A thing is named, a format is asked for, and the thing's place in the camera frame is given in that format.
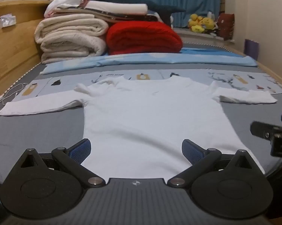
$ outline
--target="wooden bed frame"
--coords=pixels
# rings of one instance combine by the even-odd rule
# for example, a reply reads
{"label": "wooden bed frame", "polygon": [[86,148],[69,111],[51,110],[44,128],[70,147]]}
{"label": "wooden bed frame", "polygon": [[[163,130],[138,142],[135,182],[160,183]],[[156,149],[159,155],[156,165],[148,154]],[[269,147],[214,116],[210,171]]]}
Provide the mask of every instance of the wooden bed frame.
{"label": "wooden bed frame", "polygon": [[[0,2],[0,16],[12,13],[17,24],[0,29],[0,96],[16,80],[40,63],[41,51],[34,41],[34,31],[44,18],[49,1]],[[259,68],[282,84],[282,77],[276,74],[275,62],[271,67],[258,63]]]}

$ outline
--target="white logo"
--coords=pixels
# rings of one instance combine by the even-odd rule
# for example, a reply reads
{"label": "white logo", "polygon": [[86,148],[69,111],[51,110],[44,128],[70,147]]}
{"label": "white logo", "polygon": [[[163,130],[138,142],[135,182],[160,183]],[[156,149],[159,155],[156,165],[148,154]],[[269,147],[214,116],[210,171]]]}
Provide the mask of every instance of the white logo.
{"label": "white logo", "polygon": [[140,185],[141,183],[136,180],[136,181],[132,182],[132,184],[135,185],[135,186],[138,186],[138,185]]}

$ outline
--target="folded red quilt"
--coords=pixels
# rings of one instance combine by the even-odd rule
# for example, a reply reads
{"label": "folded red quilt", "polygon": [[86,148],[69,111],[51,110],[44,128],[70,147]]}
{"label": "folded red quilt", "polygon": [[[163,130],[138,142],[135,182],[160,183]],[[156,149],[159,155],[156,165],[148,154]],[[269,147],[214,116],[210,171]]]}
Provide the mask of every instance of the folded red quilt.
{"label": "folded red quilt", "polygon": [[181,38],[161,22],[127,21],[111,26],[106,35],[110,55],[170,52],[178,53],[183,47]]}

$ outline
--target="ribbed gray panel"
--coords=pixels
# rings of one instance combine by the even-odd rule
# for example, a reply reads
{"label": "ribbed gray panel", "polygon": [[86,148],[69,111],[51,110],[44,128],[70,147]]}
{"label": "ribbed gray panel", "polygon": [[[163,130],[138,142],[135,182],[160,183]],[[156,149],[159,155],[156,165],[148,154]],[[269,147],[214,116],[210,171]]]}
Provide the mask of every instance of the ribbed gray panel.
{"label": "ribbed gray panel", "polygon": [[10,216],[2,225],[270,225],[262,216],[224,220],[199,209],[183,189],[162,179],[111,179],[89,189],[81,202],[59,217],[28,221]]}

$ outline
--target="shirt sleeve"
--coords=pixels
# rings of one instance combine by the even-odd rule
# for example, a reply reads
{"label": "shirt sleeve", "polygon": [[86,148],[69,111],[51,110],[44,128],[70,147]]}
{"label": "shirt sleeve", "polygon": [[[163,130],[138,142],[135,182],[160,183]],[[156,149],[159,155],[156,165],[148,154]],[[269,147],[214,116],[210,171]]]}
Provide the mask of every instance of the shirt sleeve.
{"label": "shirt sleeve", "polygon": [[16,102],[8,102],[0,111],[1,116],[33,115],[82,106],[90,96],[77,91],[64,91]]}
{"label": "shirt sleeve", "polygon": [[212,98],[230,103],[248,103],[248,104],[271,104],[277,102],[269,91],[240,91],[237,89],[228,89],[217,87],[216,84],[210,85]]}

